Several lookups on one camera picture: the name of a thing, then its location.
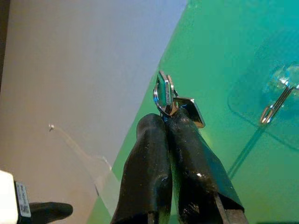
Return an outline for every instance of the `green cutting mat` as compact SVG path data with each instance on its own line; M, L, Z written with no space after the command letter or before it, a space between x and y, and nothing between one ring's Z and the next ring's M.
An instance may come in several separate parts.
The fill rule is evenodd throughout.
M240 97L232 92L234 84L266 39L282 29L299 29L298 8L296 0L189 1L158 66L172 76L181 96L196 99L206 122L200 132L226 170L239 161L230 176L250 224L299 223L299 149L259 132L260 114L247 121L230 109L228 98ZM155 80L156 74L114 163L118 179L139 119L157 113ZM88 223L107 224L110 218L99 198ZM177 223L175 215L171 223Z

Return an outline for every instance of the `label sticker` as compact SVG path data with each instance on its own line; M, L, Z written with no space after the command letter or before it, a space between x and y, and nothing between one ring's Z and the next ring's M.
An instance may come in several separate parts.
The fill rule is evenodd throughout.
M30 218L31 212L30 212L29 202L27 198L26 187L25 185L19 182L16 182L15 185L17 189L21 216Z

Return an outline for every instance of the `green surface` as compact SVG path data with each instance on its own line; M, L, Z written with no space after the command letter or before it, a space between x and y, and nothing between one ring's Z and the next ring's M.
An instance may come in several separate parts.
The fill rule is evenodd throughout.
M234 85L266 39L284 28L299 28L298 8L299 1L190 1L158 67L172 76L181 96L195 98L206 122L200 132L224 167L230 170L239 161L231 177L251 224L299 222L299 151L258 129L260 114L247 120L232 111L228 98L241 97L232 92ZM155 81L156 74L114 163L119 179L139 119L157 113ZM107 217L102 207L96 203L89 223L108 223L95 218Z

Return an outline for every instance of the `barcode label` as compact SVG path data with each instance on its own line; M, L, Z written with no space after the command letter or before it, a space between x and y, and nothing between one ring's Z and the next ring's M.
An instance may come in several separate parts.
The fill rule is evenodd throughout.
M26 187L19 182L16 182L15 185L17 188L17 195L18 195L21 216L31 217L29 202L26 193Z

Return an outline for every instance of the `white wall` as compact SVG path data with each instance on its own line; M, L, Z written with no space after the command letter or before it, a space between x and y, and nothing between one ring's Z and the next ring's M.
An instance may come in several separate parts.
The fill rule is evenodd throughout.
M0 94L0 169L30 201L71 203L83 223L96 194L53 123L113 163L185 0L12 0Z

